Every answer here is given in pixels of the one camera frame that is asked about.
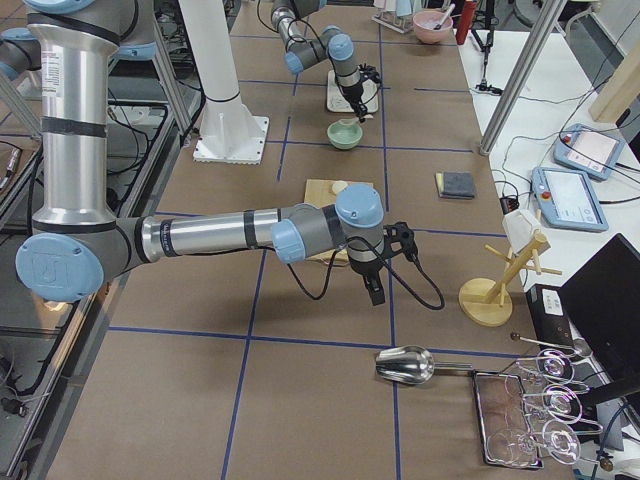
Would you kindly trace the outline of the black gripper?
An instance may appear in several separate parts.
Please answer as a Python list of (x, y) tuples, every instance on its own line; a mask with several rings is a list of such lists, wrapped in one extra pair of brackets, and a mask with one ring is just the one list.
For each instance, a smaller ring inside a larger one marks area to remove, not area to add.
[(364, 123), (368, 115), (368, 108), (362, 103), (363, 93), (364, 88), (361, 82), (350, 86), (342, 86), (342, 96), (353, 107), (354, 114), (358, 117), (360, 123)]
[(372, 305), (384, 304), (385, 292), (379, 275), (383, 268), (383, 261), (377, 256), (377, 251), (348, 247), (347, 254), (351, 268), (363, 278)]

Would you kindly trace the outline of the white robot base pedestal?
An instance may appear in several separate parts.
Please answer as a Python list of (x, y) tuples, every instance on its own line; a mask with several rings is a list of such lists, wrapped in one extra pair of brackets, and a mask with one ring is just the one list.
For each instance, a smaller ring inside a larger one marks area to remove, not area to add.
[(242, 100), (223, 3), (183, 0), (179, 6), (205, 97), (194, 159), (260, 163), (269, 119), (252, 115)]

